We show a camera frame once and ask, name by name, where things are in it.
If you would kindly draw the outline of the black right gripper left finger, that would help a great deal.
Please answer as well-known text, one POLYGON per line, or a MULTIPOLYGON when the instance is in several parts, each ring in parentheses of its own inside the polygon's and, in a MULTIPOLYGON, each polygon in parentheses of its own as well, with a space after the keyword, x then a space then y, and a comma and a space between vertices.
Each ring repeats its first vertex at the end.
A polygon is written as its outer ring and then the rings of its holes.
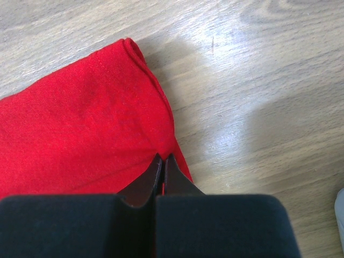
POLYGON ((163 160, 156 154, 148 168, 132 183, 117 193, 130 207, 141 208, 160 192, 163 160))

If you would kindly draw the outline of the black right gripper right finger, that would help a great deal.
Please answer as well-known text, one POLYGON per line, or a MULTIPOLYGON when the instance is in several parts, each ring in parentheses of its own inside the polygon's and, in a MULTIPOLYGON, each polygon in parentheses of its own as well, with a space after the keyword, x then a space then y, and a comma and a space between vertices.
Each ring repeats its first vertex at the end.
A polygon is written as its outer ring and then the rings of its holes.
POLYGON ((164 166, 163 195, 205 196, 205 193, 182 173, 173 154, 168 156, 164 166))

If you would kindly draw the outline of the red t shirt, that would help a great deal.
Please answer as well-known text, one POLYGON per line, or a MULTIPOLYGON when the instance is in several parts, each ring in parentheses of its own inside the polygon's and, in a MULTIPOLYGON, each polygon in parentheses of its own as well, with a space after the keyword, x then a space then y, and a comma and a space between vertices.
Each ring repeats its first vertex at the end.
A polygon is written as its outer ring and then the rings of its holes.
POLYGON ((115 194, 155 155, 189 168, 169 102, 121 39, 1 100, 1 197, 115 194))

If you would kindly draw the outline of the white plastic laundry basket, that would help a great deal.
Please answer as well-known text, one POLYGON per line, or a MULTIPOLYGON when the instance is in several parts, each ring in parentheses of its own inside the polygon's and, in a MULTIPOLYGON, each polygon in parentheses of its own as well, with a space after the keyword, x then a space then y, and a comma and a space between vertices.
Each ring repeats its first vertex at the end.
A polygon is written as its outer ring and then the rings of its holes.
POLYGON ((339 229, 340 239, 343 241, 343 189, 341 189, 336 196, 334 212, 339 229))

